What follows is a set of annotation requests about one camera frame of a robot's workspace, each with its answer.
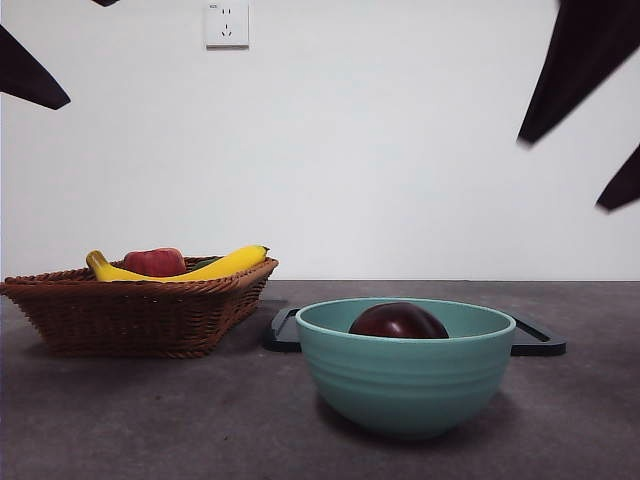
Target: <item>ceramic bowl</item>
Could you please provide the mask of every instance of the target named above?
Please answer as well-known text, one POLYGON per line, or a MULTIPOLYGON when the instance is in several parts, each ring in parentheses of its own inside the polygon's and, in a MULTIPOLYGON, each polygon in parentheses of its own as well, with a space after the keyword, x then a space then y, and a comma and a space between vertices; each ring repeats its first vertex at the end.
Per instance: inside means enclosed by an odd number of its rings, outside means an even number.
POLYGON ((300 345, 320 395, 365 429, 431 438, 470 419, 497 392, 516 323, 466 303, 417 298, 350 298, 296 314, 300 345), (379 303, 411 302, 435 315, 450 338, 407 339, 348 333, 379 303))

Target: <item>gray countertop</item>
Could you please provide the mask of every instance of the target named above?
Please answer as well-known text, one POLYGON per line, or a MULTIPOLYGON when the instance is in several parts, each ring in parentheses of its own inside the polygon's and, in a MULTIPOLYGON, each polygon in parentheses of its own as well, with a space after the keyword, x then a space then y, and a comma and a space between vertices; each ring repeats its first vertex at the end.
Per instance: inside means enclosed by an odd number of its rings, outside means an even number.
POLYGON ((261 298, 192 360, 50 357, 5 300, 2 478, 638 478, 640 283, 274 280, 261 298), (302 354, 261 346, 281 308, 355 296, 519 313, 567 353, 512 357, 489 406, 442 437, 387 440, 318 397, 302 354))

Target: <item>apple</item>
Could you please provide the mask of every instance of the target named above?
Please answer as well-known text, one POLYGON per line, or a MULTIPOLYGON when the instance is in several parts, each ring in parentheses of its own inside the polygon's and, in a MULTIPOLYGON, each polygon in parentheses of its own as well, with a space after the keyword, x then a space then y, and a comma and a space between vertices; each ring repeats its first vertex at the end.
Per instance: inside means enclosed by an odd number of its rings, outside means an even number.
POLYGON ((184 257, 177 248, 129 252, 124 257, 124 268, 151 277, 172 277, 187 271, 184 257))
POLYGON ((394 338, 449 338, 442 323, 409 302, 381 303, 362 312, 349 333, 394 338))

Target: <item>banana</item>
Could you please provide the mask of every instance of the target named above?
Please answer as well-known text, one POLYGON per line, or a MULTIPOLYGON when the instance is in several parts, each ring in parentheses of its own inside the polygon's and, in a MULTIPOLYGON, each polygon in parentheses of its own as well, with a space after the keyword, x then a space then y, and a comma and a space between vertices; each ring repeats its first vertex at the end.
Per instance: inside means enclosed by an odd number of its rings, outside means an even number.
POLYGON ((149 277, 139 275, 122 268, 111 265, 100 250, 93 250, 87 255, 87 265, 93 270, 96 278, 101 282, 194 282, 202 280, 214 280, 227 277, 234 273, 251 268, 262 263, 266 256, 267 247, 261 245, 248 245, 239 248, 228 255, 206 265, 198 270, 175 275, 173 277, 149 277))

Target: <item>wall socket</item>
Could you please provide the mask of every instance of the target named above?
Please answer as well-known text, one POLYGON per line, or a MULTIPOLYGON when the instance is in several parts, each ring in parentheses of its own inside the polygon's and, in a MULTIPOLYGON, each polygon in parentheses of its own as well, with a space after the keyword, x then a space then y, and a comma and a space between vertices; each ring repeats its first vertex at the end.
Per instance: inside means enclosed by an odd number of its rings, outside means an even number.
POLYGON ((249 48, 249 1, 222 0, 205 7, 205 46, 249 48))

